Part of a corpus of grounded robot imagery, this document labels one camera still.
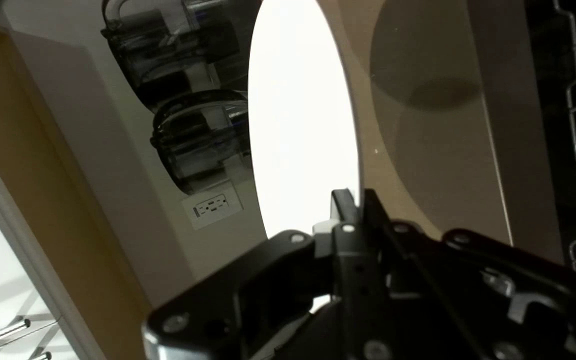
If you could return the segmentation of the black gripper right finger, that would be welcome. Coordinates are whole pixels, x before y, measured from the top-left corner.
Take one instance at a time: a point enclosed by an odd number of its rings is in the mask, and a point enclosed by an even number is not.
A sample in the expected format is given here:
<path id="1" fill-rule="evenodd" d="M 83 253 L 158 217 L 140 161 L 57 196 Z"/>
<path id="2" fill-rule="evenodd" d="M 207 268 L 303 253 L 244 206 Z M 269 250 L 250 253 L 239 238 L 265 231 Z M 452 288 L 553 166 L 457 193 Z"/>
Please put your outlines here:
<path id="1" fill-rule="evenodd" d="M 431 238 L 364 194 L 394 300 L 435 311 L 457 360 L 576 360 L 576 273 L 484 234 Z"/>

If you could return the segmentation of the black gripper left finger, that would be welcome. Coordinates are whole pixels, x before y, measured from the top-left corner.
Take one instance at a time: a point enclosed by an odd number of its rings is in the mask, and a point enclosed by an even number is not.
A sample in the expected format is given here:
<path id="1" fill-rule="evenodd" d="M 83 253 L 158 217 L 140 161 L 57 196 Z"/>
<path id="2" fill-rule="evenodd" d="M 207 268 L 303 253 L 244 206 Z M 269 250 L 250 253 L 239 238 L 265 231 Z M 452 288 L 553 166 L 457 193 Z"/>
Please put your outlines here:
<path id="1" fill-rule="evenodd" d="M 282 231 L 167 300 L 143 325 L 146 360 L 253 360 L 335 291 L 335 228 L 357 224 L 351 191 L 331 193 L 331 231 Z"/>

